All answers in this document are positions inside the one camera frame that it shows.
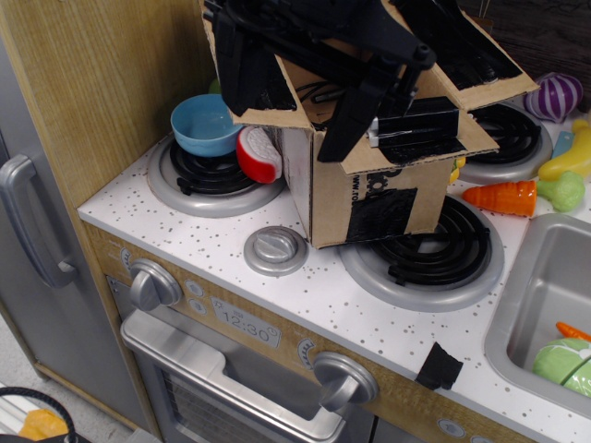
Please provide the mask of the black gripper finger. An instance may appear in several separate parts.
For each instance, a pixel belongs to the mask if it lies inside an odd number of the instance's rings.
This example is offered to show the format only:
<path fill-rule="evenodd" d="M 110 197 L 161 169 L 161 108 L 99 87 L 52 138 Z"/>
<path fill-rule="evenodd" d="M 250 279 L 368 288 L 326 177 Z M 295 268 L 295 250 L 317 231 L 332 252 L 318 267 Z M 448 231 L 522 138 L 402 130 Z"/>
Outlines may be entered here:
<path fill-rule="evenodd" d="M 215 54 L 223 100 L 236 115 L 273 108 L 271 55 L 227 13 L 214 20 Z"/>
<path fill-rule="evenodd" d="M 416 96 L 418 69 L 372 57 L 367 73 L 339 99 L 318 153 L 319 162 L 342 162 L 374 118 L 406 114 Z"/>

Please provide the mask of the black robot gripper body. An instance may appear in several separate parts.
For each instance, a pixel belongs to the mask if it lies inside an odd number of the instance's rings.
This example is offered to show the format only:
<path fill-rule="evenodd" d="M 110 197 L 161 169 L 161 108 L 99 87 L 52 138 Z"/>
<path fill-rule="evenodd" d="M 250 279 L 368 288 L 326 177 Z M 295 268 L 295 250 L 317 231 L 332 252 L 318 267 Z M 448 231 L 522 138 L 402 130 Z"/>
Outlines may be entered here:
<path fill-rule="evenodd" d="M 419 71 L 436 55 L 400 24 L 381 1 L 206 1 L 204 17 L 229 18 L 238 30 L 289 54 L 334 39 Z"/>

